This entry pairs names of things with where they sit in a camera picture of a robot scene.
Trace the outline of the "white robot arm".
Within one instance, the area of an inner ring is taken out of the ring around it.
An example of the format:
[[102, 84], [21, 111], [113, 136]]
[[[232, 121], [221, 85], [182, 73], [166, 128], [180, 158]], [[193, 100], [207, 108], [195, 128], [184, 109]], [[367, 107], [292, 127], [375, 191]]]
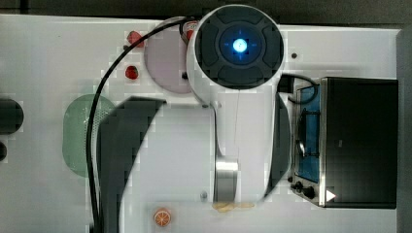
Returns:
[[[273, 160], [276, 96], [286, 45], [275, 20], [245, 5], [226, 5], [203, 17], [189, 40], [187, 74], [195, 98], [214, 120], [212, 200], [257, 201]], [[130, 97], [99, 128], [103, 232], [120, 233], [120, 200], [142, 145], [164, 101]]]

